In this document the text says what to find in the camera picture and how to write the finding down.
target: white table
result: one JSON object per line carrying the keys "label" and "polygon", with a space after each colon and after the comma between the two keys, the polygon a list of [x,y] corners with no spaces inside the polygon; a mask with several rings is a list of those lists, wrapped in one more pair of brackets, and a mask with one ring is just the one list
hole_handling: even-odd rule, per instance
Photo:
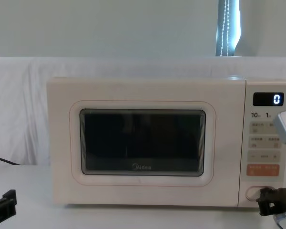
{"label": "white table", "polygon": [[10,189],[17,215],[0,229],[277,229],[257,209],[54,205],[50,167],[0,166],[0,198]]}

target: microwave oven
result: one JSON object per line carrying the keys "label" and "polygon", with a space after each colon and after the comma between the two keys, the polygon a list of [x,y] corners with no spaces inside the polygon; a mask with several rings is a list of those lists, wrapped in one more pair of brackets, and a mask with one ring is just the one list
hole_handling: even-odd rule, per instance
{"label": "microwave oven", "polygon": [[257,207],[283,185],[286,81],[53,78],[54,201]]}

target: glass window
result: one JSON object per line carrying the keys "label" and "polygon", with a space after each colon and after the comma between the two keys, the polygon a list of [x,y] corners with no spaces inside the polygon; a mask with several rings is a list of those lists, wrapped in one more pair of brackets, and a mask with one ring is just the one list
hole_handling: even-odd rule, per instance
{"label": "glass window", "polygon": [[80,127],[87,175],[203,173],[202,110],[83,109]]}

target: power cord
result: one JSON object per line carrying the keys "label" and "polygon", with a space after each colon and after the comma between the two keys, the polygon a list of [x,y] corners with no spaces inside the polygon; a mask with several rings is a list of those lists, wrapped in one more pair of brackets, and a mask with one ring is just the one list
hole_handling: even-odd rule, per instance
{"label": "power cord", "polygon": [[12,161],[5,160],[5,159],[3,159],[1,157],[0,157],[0,161],[3,161],[3,162],[8,163],[8,164],[11,164],[13,166],[20,166],[20,164],[14,163]]}

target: digital display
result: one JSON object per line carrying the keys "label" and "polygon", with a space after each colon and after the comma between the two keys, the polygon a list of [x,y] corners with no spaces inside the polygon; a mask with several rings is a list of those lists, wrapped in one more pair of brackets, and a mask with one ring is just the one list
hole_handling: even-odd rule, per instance
{"label": "digital display", "polygon": [[255,92],[253,106],[283,106],[283,92]]}

